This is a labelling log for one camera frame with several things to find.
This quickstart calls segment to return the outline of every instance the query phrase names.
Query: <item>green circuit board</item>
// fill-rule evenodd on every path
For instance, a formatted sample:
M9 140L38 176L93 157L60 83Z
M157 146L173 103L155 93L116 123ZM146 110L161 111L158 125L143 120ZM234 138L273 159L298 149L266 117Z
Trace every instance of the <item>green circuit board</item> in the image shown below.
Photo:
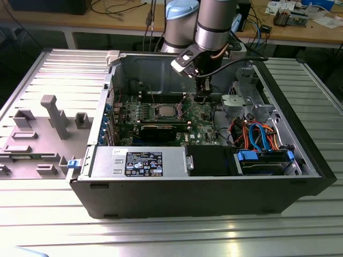
M115 108L114 118L119 130L122 146L185 146L218 145L218 136L211 121L210 103L197 103L189 97L182 105L182 111L189 109L182 118L163 116L177 109L175 103L144 103L136 96L123 95L121 104ZM144 142L139 137L139 128L144 124L163 123L176 127L176 139L170 142Z

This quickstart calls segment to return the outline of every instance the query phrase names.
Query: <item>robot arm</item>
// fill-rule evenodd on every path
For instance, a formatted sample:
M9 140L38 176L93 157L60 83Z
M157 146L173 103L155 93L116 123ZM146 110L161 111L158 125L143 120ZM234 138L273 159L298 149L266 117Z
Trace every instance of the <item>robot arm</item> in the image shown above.
M181 19L178 17L178 21L168 19L166 44L162 51L168 51L168 48L172 48L173 52L181 51L172 61L172 67L179 73L185 72L188 76L195 77L211 73L220 67L223 53L228 47L237 0L202 0L197 17L196 1L173 1L173 7L179 9L185 8L186 4L190 7L188 16ZM167 14L174 10L169 4ZM207 96L212 92L210 82L211 77L196 78L198 96Z

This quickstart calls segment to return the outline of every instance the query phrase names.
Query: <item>power supply label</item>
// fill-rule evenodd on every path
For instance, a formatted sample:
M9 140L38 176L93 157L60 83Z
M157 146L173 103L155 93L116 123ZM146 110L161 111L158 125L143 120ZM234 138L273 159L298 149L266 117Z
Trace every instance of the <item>power supply label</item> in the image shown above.
M128 152L126 154L125 175L127 177L163 176L161 152Z

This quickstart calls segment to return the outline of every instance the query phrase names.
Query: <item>blue latch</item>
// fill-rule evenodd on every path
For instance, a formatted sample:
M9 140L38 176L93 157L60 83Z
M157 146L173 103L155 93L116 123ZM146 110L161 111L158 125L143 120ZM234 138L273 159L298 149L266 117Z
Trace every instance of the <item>blue latch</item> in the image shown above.
M294 154L291 151L288 151L287 155L291 161L294 160Z
M81 168L82 159L75 159L68 161L66 165L68 169L80 169Z
M112 106L108 103L105 104L105 112L110 112L112 110Z
M258 155L254 151L240 151L237 156L239 161L258 161Z

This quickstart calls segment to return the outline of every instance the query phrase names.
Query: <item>metal slotted surface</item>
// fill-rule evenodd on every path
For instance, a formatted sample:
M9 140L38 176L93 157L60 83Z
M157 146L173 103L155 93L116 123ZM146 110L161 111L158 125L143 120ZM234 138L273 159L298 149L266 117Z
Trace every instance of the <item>metal slotted surface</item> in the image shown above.
M275 70L280 75L285 71ZM301 66L291 71L306 76ZM293 91L283 88L290 101L320 100L329 111L334 109L321 89L311 86L310 80L302 81L306 86L285 85ZM56 257L343 256L342 148L340 140L330 138L331 132L338 134L341 123L337 122L342 120L339 112L310 112L305 107L309 108L311 101L310 105L296 103L311 135L317 134L314 140L322 153L326 152L338 181L318 196L300 199L282 214L95 220L64 180L0 180L0 244L20 245ZM322 126L318 117L332 124Z
M265 64L330 168L339 178L343 172L341 103L333 97L308 65L295 59L281 58L272 58Z
M18 86L7 112L0 121L0 148L12 133L12 117L19 108L30 109L37 117L49 117L40 101L44 95L54 94L56 105L67 117L86 112L94 117L105 75L108 74L106 51L60 50L43 52Z

